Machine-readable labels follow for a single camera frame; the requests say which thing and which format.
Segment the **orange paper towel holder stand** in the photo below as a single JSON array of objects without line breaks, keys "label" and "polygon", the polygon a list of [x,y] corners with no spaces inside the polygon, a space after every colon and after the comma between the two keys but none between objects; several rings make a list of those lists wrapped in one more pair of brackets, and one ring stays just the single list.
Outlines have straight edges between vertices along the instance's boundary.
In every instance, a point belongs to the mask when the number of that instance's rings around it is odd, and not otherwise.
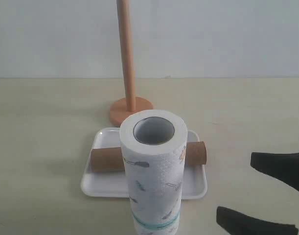
[{"label": "orange paper towel holder stand", "polygon": [[136,96],[135,92],[134,54],[129,1],[118,0],[116,6],[125,97],[110,106],[109,118],[114,126],[119,127],[130,115],[143,110],[153,109],[153,104],[145,98]]}]

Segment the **brown cardboard tube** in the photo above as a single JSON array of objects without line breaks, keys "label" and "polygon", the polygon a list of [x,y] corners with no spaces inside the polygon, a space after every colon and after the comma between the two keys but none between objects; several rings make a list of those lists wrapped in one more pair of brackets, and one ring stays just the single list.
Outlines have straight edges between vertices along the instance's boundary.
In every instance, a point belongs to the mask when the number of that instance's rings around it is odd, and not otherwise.
[{"label": "brown cardboard tube", "polygon": [[[185,166],[199,166],[207,163],[207,150],[203,141],[188,142]],[[97,148],[91,150],[90,166],[93,173],[124,171],[120,147]]]}]

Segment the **white patterned paper towel roll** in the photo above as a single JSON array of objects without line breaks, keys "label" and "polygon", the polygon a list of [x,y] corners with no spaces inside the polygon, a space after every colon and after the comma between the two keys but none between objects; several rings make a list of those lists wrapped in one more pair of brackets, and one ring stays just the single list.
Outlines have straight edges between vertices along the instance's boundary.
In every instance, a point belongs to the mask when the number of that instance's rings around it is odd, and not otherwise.
[{"label": "white patterned paper towel roll", "polygon": [[174,235],[179,227],[188,130],[166,110],[126,118],[119,130],[128,195],[138,235]]}]

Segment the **white rectangular plastic tray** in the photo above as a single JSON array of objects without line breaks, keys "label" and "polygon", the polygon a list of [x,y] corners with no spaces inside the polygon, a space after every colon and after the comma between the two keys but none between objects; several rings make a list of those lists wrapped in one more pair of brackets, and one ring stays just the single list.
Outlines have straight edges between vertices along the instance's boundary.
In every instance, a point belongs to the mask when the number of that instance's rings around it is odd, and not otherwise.
[{"label": "white rectangular plastic tray", "polygon": [[[98,131],[92,149],[119,147],[119,128],[109,127]],[[122,171],[93,172],[88,157],[81,180],[82,192],[90,197],[128,198],[125,173]],[[207,178],[204,165],[184,168],[183,200],[199,199],[207,192]]]}]

